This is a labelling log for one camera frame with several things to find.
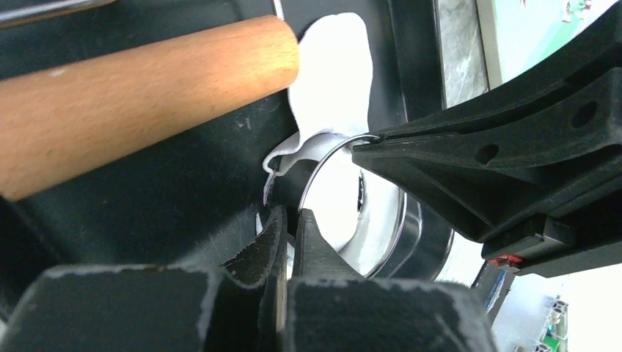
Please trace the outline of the wooden double-ended dough roller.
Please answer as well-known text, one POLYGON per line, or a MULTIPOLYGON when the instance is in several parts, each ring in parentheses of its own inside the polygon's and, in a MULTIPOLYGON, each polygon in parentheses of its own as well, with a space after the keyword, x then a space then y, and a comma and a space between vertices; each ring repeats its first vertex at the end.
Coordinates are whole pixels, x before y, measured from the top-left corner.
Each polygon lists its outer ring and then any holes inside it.
POLYGON ((290 86, 292 28, 232 1, 1 3, 1 195, 57 186, 290 86))

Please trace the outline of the white dough ball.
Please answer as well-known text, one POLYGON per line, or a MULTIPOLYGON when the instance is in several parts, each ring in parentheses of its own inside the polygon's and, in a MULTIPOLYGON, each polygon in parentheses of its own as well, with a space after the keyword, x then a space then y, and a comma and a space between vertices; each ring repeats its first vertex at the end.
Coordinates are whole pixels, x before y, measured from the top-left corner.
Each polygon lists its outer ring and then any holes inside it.
POLYGON ((314 160, 311 139, 323 133, 358 136, 369 131, 367 116, 373 60, 367 28, 354 12, 324 16, 299 43, 299 72, 288 87, 288 102, 298 127, 263 159, 268 173, 264 194, 298 161, 314 160))

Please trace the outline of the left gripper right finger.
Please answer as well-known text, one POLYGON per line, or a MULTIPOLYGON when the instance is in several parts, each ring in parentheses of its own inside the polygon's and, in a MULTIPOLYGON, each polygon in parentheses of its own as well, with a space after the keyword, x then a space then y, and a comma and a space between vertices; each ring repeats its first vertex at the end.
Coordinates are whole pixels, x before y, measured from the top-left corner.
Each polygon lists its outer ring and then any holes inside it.
POLYGON ((288 281, 287 351, 496 351, 483 302, 453 282, 324 276, 304 268, 304 245, 322 240, 303 210, 288 281))

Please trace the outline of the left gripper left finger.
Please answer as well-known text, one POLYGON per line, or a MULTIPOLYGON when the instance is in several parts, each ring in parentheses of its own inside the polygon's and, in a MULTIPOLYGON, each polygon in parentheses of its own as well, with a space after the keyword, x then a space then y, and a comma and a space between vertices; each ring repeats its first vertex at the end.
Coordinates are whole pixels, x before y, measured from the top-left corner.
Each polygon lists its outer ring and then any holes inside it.
POLYGON ((61 265, 26 290, 3 351, 277 351, 287 212, 222 265, 61 265))

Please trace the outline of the black baking tray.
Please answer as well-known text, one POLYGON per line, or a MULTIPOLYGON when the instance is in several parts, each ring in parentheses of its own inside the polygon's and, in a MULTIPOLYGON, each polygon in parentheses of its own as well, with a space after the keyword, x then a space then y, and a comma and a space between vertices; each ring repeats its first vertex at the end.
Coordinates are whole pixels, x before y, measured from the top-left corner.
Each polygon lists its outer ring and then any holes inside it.
MULTIPOLYGON (((373 58, 377 131, 444 106, 435 1, 284 1, 297 35, 354 12, 373 58)), ((269 15, 271 1, 116 1, 1 31, 10 78, 269 15)), ((57 264, 218 265, 254 237, 265 155, 296 129, 284 92, 57 187, 1 204, 1 309, 57 264)))

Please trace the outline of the metal ring cutter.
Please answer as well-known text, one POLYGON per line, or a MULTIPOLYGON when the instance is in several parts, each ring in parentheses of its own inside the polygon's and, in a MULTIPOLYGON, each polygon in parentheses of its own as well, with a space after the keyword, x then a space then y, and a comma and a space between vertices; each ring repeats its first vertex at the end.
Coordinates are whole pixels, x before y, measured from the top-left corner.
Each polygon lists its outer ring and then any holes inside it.
MULTIPOLYGON (((302 161, 315 161, 317 166, 305 186, 301 202, 304 201, 304 194, 319 170, 317 158, 302 161)), ((324 276, 353 274, 362 278, 435 279, 447 260, 453 244, 453 231, 419 202, 405 192, 403 194, 405 197, 403 219, 398 237, 388 257, 374 274, 363 276, 356 272, 323 238, 316 244, 305 243, 302 261, 304 268, 316 270, 324 276)), ((288 270, 291 276, 295 261, 296 239, 294 244, 288 247, 288 270)))

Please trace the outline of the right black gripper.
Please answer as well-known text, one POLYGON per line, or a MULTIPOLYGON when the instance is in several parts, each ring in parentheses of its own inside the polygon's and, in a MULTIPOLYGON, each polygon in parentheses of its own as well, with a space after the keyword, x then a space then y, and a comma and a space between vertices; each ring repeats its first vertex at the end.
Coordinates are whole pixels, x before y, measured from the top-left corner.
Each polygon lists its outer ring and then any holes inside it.
POLYGON ((509 82, 379 131, 354 163, 482 246, 552 278, 621 262, 621 3, 509 82))

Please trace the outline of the cut round dough wrapper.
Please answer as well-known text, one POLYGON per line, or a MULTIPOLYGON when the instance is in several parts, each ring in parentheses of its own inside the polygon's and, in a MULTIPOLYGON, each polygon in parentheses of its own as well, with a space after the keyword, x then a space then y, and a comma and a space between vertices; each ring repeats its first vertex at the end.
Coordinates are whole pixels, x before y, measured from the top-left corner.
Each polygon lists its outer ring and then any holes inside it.
POLYGON ((404 194, 391 182, 351 160, 345 136, 323 133, 308 152, 319 170, 301 202, 321 236, 363 276, 374 274, 394 246, 403 219, 404 194))

